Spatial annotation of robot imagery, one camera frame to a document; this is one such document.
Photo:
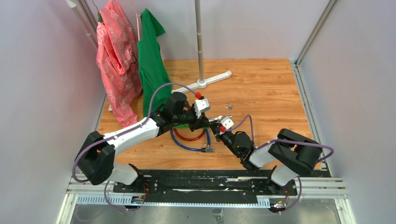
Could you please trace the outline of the red cable lock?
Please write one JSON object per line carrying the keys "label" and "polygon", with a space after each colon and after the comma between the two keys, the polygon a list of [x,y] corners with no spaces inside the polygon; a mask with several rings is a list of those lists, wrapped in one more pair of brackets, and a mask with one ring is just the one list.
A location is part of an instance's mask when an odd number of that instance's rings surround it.
{"label": "red cable lock", "polygon": [[201,138],[205,135],[205,133],[206,133],[206,130],[203,129],[203,131],[202,131],[198,136],[193,137],[193,138],[190,138],[190,137],[184,137],[183,135],[181,135],[177,129],[173,129],[173,131],[174,131],[174,134],[175,134],[178,138],[180,138],[181,140],[184,140],[184,141],[196,141],[196,140],[199,140],[199,139],[201,139]]}

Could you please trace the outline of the green cable lock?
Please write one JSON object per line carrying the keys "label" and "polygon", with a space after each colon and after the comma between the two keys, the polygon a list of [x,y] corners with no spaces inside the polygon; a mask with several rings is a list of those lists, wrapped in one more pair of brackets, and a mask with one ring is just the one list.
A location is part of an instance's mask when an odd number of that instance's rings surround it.
{"label": "green cable lock", "polygon": [[212,123],[218,123],[221,119],[223,119],[224,116],[219,115],[217,117],[214,118],[207,118],[207,117],[200,117],[199,119],[197,119],[196,121],[194,121],[191,124],[179,124],[173,127],[173,129],[176,128],[184,128],[187,127],[190,130],[194,131],[194,130],[198,130],[198,129],[208,129],[210,128],[210,125]]}

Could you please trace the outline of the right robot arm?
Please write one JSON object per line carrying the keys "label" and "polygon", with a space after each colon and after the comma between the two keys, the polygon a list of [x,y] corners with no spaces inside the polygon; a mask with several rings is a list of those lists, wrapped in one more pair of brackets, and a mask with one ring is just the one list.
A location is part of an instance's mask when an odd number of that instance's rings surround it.
{"label": "right robot arm", "polygon": [[245,132],[226,130],[218,122],[209,124],[217,141],[221,141],[247,170],[259,170],[264,165],[279,161],[267,178],[267,190],[273,195],[284,191],[287,183],[301,175],[311,175],[323,152],[317,142],[289,129],[281,129],[268,143],[256,147]]}

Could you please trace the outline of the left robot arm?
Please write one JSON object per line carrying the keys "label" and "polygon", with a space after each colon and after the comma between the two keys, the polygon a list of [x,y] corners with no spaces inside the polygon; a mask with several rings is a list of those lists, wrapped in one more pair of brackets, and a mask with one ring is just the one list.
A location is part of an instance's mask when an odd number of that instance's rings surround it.
{"label": "left robot arm", "polygon": [[90,133],[76,157],[76,167],[92,185],[119,182],[130,192],[137,193],[143,187],[143,175],[136,166],[116,163],[115,158],[130,147],[161,136],[177,125],[187,124],[192,131],[208,127],[205,112],[210,108],[208,99],[203,96],[190,105],[184,93],[174,92],[165,104],[131,126],[107,134]]}

